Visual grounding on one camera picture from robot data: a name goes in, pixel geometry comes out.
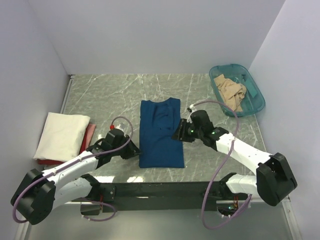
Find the blue t-shirt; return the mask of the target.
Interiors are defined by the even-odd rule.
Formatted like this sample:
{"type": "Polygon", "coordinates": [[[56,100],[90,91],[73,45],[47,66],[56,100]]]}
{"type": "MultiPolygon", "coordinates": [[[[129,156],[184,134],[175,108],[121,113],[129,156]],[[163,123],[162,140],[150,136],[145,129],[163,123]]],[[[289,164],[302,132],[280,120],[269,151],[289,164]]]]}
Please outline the blue t-shirt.
{"type": "Polygon", "coordinates": [[[177,98],[141,101],[138,164],[141,169],[185,167],[183,143],[172,139],[180,123],[180,109],[181,100],[177,98]]]}

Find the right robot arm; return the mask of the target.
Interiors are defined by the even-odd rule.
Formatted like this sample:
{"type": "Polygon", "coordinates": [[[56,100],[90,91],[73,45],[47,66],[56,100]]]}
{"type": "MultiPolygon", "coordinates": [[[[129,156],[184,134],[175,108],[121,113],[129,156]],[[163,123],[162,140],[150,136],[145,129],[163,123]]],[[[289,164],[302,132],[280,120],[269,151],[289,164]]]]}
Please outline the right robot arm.
{"type": "Polygon", "coordinates": [[[226,129],[215,127],[205,110],[192,112],[190,120],[182,118],[172,139],[187,143],[201,140],[205,146],[226,154],[254,173],[236,173],[227,178],[219,187],[221,197],[226,200],[239,193],[256,195],[274,207],[298,186],[283,154],[264,152],[236,138],[226,129]]]}

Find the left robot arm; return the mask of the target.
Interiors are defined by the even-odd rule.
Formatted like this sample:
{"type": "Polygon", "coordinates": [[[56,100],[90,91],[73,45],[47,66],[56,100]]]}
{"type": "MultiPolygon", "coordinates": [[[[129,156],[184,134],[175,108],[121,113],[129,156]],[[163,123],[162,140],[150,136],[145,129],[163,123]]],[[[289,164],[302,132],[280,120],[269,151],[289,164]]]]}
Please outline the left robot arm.
{"type": "Polygon", "coordinates": [[[27,172],[10,201],[14,221],[36,225],[55,208],[77,199],[108,206],[115,188],[103,187],[90,172],[116,156],[124,160],[139,156],[141,150],[131,138],[114,128],[75,158],[48,170],[27,172]]]}

